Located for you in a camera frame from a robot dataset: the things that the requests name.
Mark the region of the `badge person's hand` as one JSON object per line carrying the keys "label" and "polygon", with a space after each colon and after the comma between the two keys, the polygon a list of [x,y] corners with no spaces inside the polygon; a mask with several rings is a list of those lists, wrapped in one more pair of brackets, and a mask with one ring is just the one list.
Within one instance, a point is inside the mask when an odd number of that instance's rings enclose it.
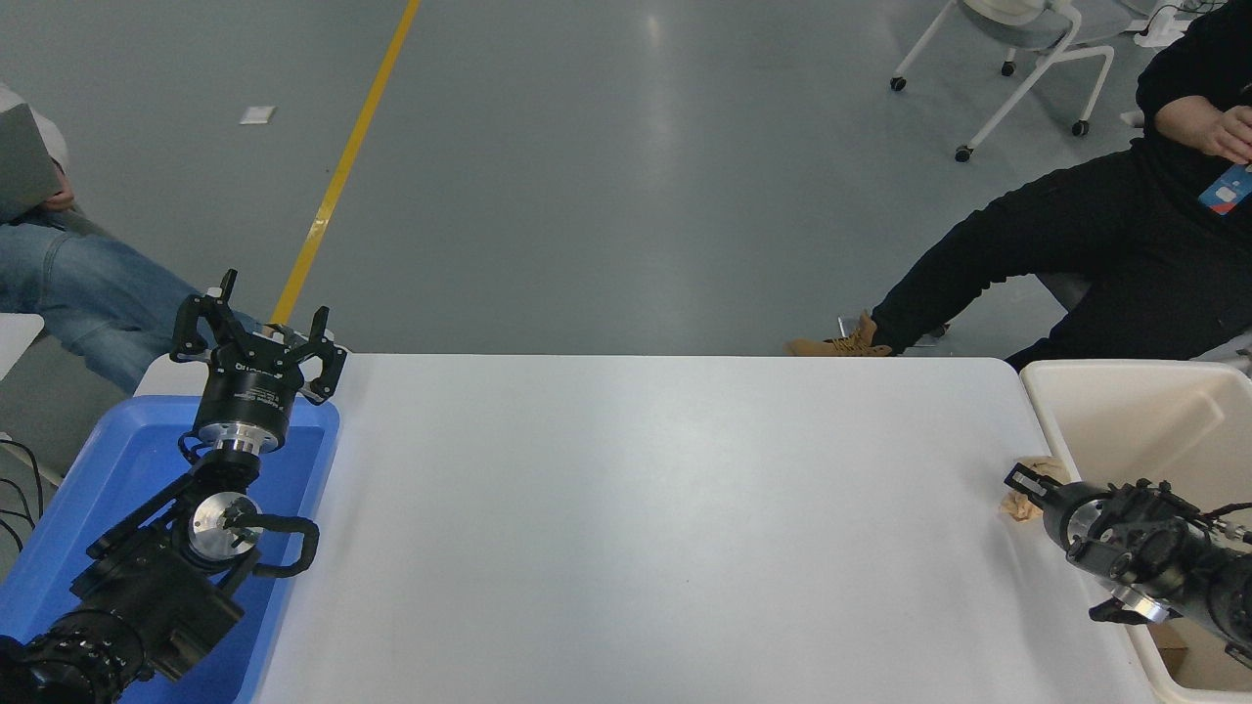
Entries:
{"label": "badge person's hand", "polygon": [[1249,165],[1251,108],[1232,106],[1218,110],[1204,103],[1201,106],[1194,147],[1209,157],[1224,157],[1229,163]]}

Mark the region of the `person's hand at laptop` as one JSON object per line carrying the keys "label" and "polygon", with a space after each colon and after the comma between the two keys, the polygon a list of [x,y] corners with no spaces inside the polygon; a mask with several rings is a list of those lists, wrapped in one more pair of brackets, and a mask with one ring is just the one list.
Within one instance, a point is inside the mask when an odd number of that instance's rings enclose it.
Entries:
{"label": "person's hand at laptop", "polygon": [[68,180],[66,172],[63,165],[56,160],[51,160],[51,164],[58,174],[58,190],[53,195],[41,200],[40,208],[45,212],[68,212],[75,209],[76,195],[71,183]]}

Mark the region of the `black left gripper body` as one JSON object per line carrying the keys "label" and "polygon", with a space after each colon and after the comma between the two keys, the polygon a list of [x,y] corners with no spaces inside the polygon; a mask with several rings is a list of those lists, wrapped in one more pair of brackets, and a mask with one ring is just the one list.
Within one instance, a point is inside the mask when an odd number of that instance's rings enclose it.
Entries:
{"label": "black left gripper body", "polygon": [[283,438],[290,428],[295,390],[285,373],[288,349],[277,339],[245,337],[220,343],[207,357],[207,385],[193,431],[219,438],[228,426],[260,428],[267,438]]}

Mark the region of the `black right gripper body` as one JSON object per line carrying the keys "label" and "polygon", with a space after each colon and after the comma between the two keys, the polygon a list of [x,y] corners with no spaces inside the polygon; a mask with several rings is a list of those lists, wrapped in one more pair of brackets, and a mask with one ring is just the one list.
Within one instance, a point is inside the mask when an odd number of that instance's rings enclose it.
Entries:
{"label": "black right gripper body", "polygon": [[1073,541],[1090,539],[1092,529],[1101,526],[1101,507],[1112,499],[1108,485],[1085,481],[1060,484],[1042,479],[1040,510],[1045,532],[1052,542],[1068,551]]}

